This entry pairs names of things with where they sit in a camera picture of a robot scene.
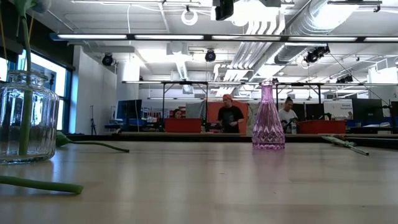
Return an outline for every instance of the pink glass vase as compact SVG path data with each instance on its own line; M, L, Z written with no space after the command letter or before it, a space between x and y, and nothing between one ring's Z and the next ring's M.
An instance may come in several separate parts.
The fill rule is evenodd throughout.
M272 97L271 83L261 86L261 102L251 139L254 150L276 151L285 148L285 134Z

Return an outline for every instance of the flower stem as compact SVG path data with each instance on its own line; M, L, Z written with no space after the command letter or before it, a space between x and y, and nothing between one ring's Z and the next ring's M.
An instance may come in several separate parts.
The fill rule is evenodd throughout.
M83 186L76 184L63 184L57 182L45 182L38 180L29 180L18 177L8 177L0 175L0 184L9 184L19 187L28 187L33 189L41 190L53 190L58 192L70 192L74 194L80 194L83 190Z
M24 30L24 43L26 49L26 64L27 64L27 73L26 73L26 85L30 86L30 72L31 72L31 57L30 57L30 45L28 38L28 29L26 18L22 17L22 27ZM26 90L24 92L24 102L22 106L22 121L21 121L21 129L19 136L19 151L18 155L24 156L27 154L27 150L29 147L29 133L30 133L30 120L32 119L32 90Z
M75 141L71 141L69 143L72 143L72 144L94 144L94 145L97 145L97 146L108 147L108 148L111 148L111 149L114 149L114 150L117 150L117 151L121 151L121 152L127 152L127 153L130 152L130 150L128 150L128 149L121 149L119 147L114 147L114 146L111 146L111 145L108 145L108 144L104 144L104 143L100 143L100 142L75 142Z

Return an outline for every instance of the table surface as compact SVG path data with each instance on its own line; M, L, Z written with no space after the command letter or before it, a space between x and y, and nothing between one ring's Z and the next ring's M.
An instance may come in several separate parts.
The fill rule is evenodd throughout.
M0 174L82 184L81 195L0 185L0 223L396 223L398 152L319 143L68 145Z

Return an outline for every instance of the clear glass vase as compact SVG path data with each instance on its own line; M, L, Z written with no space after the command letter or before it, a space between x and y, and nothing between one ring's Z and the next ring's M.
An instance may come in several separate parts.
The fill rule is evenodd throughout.
M45 75L11 71L9 76L12 82L0 88L0 164L50 159L59 97L43 87Z
M272 83L261 86L261 102L252 134L253 149L281 150L285 134L272 96Z

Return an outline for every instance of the red container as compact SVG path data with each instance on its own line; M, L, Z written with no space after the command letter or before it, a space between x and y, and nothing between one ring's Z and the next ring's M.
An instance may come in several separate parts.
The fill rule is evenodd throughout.
M200 118L166 118L165 127L168 133L200 133Z
M345 134L346 121L302 121L298 130L300 134Z

